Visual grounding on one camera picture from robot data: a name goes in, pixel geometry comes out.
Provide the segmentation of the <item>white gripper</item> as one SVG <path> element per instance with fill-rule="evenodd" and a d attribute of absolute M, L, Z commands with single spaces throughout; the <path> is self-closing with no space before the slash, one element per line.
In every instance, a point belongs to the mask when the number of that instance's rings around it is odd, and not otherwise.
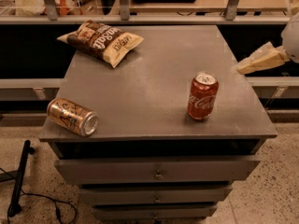
<path fill-rule="evenodd" d="M 290 0 L 290 6 L 292 12 L 298 12 L 299 0 Z M 281 37 L 282 46 L 275 48 L 271 42 L 267 42 L 240 61 L 235 69 L 246 75 L 279 67 L 290 59 L 299 63 L 299 13 L 291 16 Z"/>

